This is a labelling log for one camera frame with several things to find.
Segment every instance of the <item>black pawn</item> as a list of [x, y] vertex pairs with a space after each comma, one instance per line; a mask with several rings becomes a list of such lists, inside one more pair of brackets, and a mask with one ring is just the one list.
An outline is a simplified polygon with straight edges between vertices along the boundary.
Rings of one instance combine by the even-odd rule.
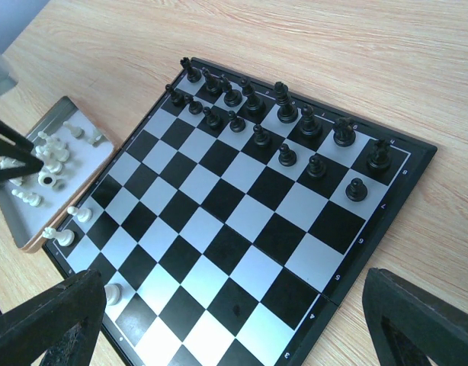
[[288, 92], [288, 87], [283, 82], [276, 82], [274, 92], [277, 96], [277, 104], [280, 106], [277, 113], [278, 119], [284, 124], [291, 124], [297, 119], [298, 110], [292, 104], [292, 97]]
[[192, 114], [199, 114], [204, 106], [199, 101], [194, 101], [194, 97], [191, 94], [185, 94], [185, 103], [188, 104], [188, 111]]
[[386, 171], [392, 162], [389, 153], [389, 143], [385, 140], [378, 140], [373, 145], [373, 151], [367, 157], [368, 168], [373, 172]]
[[356, 140], [353, 129], [354, 121], [350, 117], [343, 117], [334, 123], [334, 142], [342, 147], [351, 146]]
[[296, 153], [291, 150], [286, 143], [282, 143], [279, 150], [280, 155], [278, 156], [278, 161], [281, 165], [292, 166], [297, 162]]
[[183, 94], [174, 90], [171, 84], [166, 84], [165, 90], [170, 94], [171, 102], [175, 107], [180, 107], [185, 103]]
[[202, 68], [202, 75], [205, 78], [205, 86], [207, 88], [207, 92], [215, 97], [218, 97], [222, 94], [222, 86], [220, 85], [220, 80], [215, 76], [212, 76], [209, 69], [203, 67]]
[[246, 110], [252, 116], [263, 113], [266, 108], [264, 101], [256, 95], [256, 90], [251, 84], [251, 80], [247, 77], [243, 77], [239, 82], [239, 86], [242, 88], [242, 95], [248, 97], [246, 101]]
[[267, 132], [263, 127], [261, 127], [260, 124], [255, 124], [252, 130], [255, 132], [255, 135], [253, 138], [255, 140], [256, 145], [260, 147], [266, 147], [270, 144], [271, 142], [270, 133]]
[[206, 119], [207, 126], [212, 130], [216, 130], [222, 125], [222, 120], [218, 114], [214, 114], [212, 110], [208, 107], [204, 108], [204, 114]]
[[242, 102], [242, 95], [239, 90], [232, 89], [230, 81], [224, 75], [220, 76], [222, 83], [222, 90], [226, 93], [224, 95], [224, 103], [227, 107], [235, 107]]
[[322, 124], [313, 115], [313, 108], [305, 104], [302, 108], [302, 118], [299, 122], [300, 132], [307, 138], [313, 138], [322, 132]]
[[354, 178], [346, 187], [346, 196], [351, 201], [361, 202], [368, 195], [368, 188], [359, 178]]
[[235, 111], [229, 111], [228, 115], [229, 115], [229, 127], [233, 132], [238, 133], [245, 129], [246, 122], [244, 121], [244, 118], [238, 117]]
[[325, 175], [325, 163], [317, 155], [312, 155], [309, 158], [307, 166], [307, 174], [314, 179], [322, 178]]
[[196, 67], [191, 65], [190, 59], [188, 57], [184, 57], [180, 60], [181, 67], [187, 70], [187, 79], [189, 82], [198, 82], [202, 77], [200, 74], [200, 70]]

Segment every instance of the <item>wooden table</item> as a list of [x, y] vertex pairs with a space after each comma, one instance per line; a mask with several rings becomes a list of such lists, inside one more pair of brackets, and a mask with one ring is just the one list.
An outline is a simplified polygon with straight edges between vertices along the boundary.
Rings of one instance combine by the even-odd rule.
[[[20, 82], [0, 118], [26, 133], [63, 95], [125, 140], [179, 59], [198, 56], [415, 134], [434, 161], [308, 365], [376, 364], [361, 291], [388, 268], [468, 312], [468, 1], [54, 0], [6, 51]], [[61, 281], [0, 214], [0, 307]], [[92, 364], [120, 364], [101, 335]]]

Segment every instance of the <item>chessboard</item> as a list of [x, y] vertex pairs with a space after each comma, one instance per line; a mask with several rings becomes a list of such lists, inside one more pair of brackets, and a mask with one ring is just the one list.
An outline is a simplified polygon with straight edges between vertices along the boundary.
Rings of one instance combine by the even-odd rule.
[[134, 365], [302, 364], [437, 149], [199, 59], [67, 217]]

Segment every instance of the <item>black chessboard frame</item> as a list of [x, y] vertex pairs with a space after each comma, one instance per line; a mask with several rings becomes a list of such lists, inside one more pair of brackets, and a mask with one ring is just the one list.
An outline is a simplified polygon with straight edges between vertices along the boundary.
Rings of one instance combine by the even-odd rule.
[[[232, 71], [223, 66], [219, 66], [202, 59], [192, 58], [191, 63], [192, 66], [197, 67], [198, 69], [207, 67], [214, 75], [224, 74], [231, 82], [236, 84], [239, 83], [241, 77], [244, 76], [239, 72]], [[184, 75], [186, 75], [186, 72], [182, 70], [171, 83], [172, 86], [176, 87]], [[258, 93], [265, 94], [271, 98], [275, 97], [273, 85], [257, 79], [252, 79], [252, 84]], [[353, 283], [356, 281], [357, 276], [363, 270], [369, 257], [371, 257], [373, 254], [373, 251], [377, 247], [380, 240], [383, 238], [383, 235], [388, 230], [400, 208], [405, 203], [405, 200], [417, 184], [417, 181], [422, 176], [429, 162], [432, 160], [432, 157], [437, 152], [437, 147], [421, 140], [417, 140], [414, 137], [405, 135], [404, 133], [391, 130], [388, 127], [375, 124], [374, 122], [365, 120], [346, 111], [341, 111], [319, 101], [314, 101], [302, 95], [298, 95], [293, 92], [293, 89], [291, 88], [292, 85], [288, 86], [290, 88], [290, 93], [294, 100], [294, 104], [298, 108], [301, 108], [304, 104], [309, 104], [313, 106], [316, 114], [323, 115], [327, 120], [332, 122], [339, 117], [352, 117], [354, 119], [354, 124], [357, 125], [357, 130], [359, 132], [365, 133], [375, 139], [391, 136], [393, 139], [392, 144], [394, 146], [398, 146], [399, 148], [412, 153], [410, 158], [407, 159], [404, 166], [402, 167], [401, 172], [396, 177], [395, 182], [392, 184], [381, 201], [382, 204], [380, 208], [374, 212], [373, 216], [367, 221], [364, 229], [357, 236], [357, 238], [359, 238], [359, 245], [353, 245], [351, 247], [350, 251], [345, 256], [344, 260], [336, 271], [335, 276], [327, 284], [323, 294], [321, 294], [321, 296], [325, 297], [326, 300], [323, 302], [316, 301], [314, 307], [308, 312], [317, 313], [317, 321], [314, 323], [308, 323], [304, 321], [301, 324], [299, 332], [293, 336], [290, 344], [287, 347], [287, 350], [290, 351], [289, 359], [284, 360], [284, 355], [281, 355], [278, 362], [276, 363], [276, 365], [283, 364], [293, 366], [302, 364], [307, 355], [310, 353], [317, 339], [322, 334], [323, 329], [329, 323], [335, 311], [338, 309], [338, 306], [341, 305], [344, 297], [351, 289]], [[122, 148], [116, 153], [111, 163], [109, 163], [101, 175], [96, 178], [95, 183], [87, 190], [81, 200], [77, 203], [78, 207], [80, 207], [86, 198], [91, 195], [93, 190], [98, 186], [98, 183], [102, 181], [102, 179], [107, 175], [112, 165], [114, 165], [120, 155], [136, 139], [139, 132], [143, 129], [152, 115], [162, 106], [167, 98], [168, 95], [164, 93], [161, 98], [153, 105], [151, 110], [143, 118], [138, 127], [133, 131]], [[64, 229], [71, 219], [72, 217], [65, 218], [65, 220], [59, 225], [57, 229]], [[67, 278], [75, 273], [62, 255], [56, 255], [56, 247], [52, 240], [48, 240], [43, 248], [64, 278]], [[143, 362], [137, 356], [130, 344], [128, 342], [120, 342], [123, 338], [122, 334], [106, 315], [104, 315], [102, 330], [109, 342], [112, 344], [112, 346], [126, 364], [131, 364], [134, 366], [143, 365]]]

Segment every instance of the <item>wood grain surface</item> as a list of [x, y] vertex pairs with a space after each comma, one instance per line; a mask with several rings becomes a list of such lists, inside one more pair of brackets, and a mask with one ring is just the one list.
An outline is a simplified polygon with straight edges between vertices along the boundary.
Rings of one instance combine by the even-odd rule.
[[[5, 52], [0, 118], [26, 133], [63, 95], [124, 141], [197, 56], [426, 139], [438, 153], [306, 365], [377, 364], [361, 307], [370, 267], [468, 313], [468, 1], [52, 0]], [[0, 214], [0, 307], [61, 281]], [[93, 365], [120, 364], [101, 335]]]

